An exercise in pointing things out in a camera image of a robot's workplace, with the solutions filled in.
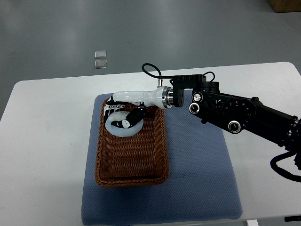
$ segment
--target white table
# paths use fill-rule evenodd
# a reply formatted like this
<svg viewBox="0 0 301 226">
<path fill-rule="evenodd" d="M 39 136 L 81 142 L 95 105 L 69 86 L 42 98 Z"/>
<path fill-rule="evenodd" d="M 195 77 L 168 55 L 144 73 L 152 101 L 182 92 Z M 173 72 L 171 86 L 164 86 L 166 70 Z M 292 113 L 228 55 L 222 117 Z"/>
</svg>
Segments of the white table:
<svg viewBox="0 0 301 226">
<path fill-rule="evenodd" d="M 207 71 L 216 74 L 223 93 L 257 96 L 269 107 L 301 116 L 301 77 L 290 63 L 162 73 Z M 154 90 L 157 83 L 144 73 L 18 82 L 0 121 L 1 225 L 82 225 L 81 199 L 94 99 L 116 91 Z M 248 131 L 224 135 L 243 208 L 239 220 L 300 215 L 301 183 L 282 178 L 269 166 L 284 148 Z M 293 158 L 281 166 L 300 174 Z"/>
</svg>

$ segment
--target wicker basket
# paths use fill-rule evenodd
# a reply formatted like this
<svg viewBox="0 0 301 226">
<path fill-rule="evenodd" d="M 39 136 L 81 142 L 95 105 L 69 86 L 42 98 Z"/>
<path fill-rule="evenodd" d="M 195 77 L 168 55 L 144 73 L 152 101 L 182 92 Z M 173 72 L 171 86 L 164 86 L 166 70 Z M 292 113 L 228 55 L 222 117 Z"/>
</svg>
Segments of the wicker basket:
<svg viewBox="0 0 301 226">
<path fill-rule="evenodd" d="M 142 129 L 132 137 L 117 137 L 104 126 L 101 111 L 95 180 L 103 187 L 158 185 L 169 175 L 164 110 L 149 107 Z M 127 104 L 125 111 L 137 106 Z"/>
</svg>

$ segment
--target blue mat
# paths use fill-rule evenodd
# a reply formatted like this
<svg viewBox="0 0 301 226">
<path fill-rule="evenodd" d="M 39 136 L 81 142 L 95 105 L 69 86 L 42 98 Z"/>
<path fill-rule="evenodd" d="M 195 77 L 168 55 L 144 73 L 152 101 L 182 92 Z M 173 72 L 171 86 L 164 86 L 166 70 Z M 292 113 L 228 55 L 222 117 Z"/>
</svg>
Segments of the blue mat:
<svg viewBox="0 0 301 226">
<path fill-rule="evenodd" d="M 103 188 L 94 179 L 100 111 L 95 99 L 82 199 L 85 225 L 157 224 L 238 219 L 242 208 L 222 130 L 182 108 L 165 110 L 170 175 L 157 186 Z"/>
</svg>

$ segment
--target concrete floor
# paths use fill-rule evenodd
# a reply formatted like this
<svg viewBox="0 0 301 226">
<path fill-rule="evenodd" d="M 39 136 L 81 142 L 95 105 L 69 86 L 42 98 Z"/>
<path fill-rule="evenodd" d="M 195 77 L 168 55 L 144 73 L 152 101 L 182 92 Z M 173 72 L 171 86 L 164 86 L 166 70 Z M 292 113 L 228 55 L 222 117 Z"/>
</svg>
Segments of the concrete floor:
<svg viewBox="0 0 301 226">
<path fill-rule="evenodd" d="M 107 68 L 94 69 L 96 50 Z M 301 73 L 301 13 L 267 0 L 0 0 L 0 117 L 22 80 L 283 61 Z"/>
</svg>

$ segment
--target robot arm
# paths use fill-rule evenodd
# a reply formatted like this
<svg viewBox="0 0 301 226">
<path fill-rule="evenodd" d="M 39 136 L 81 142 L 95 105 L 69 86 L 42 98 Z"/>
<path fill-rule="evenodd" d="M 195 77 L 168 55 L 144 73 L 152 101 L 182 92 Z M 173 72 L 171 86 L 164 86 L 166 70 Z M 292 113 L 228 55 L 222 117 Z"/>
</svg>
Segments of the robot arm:
<svg viewBox="0 0 301 226">
<path fill-rule="evenodd" d="M 287 153 L 276 156 L 271 161 L 271 167 L 281 176 L 301 182 L 301 177 L 292 175 L 279 168 L 277 162 L 284 158 L 296 155 L 295 165 L 301 170 L 301 120 L 297 116 L 264 106 L 258 97 L 246 98 L 229 94 L 223 94 L 219 90 L 219 82 L 215 82 L 215 74 L 155 76 L 147 72 L 146 65 L 154 67 L 161 75 L 160 70 L 151 64 L 144 64 L 142 70 L 149 76 L 160 80 L 170 80 L 173 87 L 158 86 L 154 91 L 128 91 L 118 92 L 112 95 L 106 103 L 105 119 L 110 113 L 122 110 L 125 103 L 137 105 L 128 116 L 121 121 L 113 121 L 111 124 L 118 128 L 130 128 L 135 126 L 146 114 L 146 107 L 158 106 L 162 109 L 182 107 L 184 104 L 184 90 L 192 89 L 192 103 L 189 112 L 201 119 L 203 124 L 209 122 L 232 134 L 242 130 L 248 130 L 262 138 L 265 138 L 279 146 L 284 146 Z M 206 74 L 214 77 L 206 81 Z"/>
</svg>

